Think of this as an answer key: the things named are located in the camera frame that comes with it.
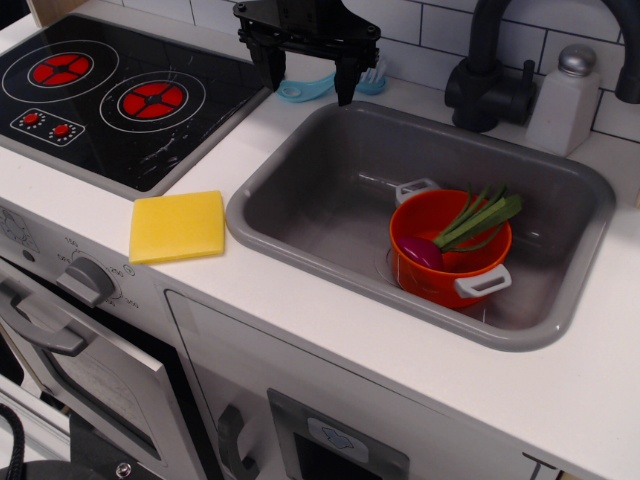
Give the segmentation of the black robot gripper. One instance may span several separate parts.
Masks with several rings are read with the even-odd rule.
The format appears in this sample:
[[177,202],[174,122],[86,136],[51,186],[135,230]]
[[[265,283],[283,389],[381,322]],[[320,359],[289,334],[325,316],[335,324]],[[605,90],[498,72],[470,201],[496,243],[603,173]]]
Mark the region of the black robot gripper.
[[361,74],[378,60],[381,30],[341,1],[241,1],[233,7],[240,41],[263,85],[276,91],[288,52],[336,61],[338,105],[349,105]]

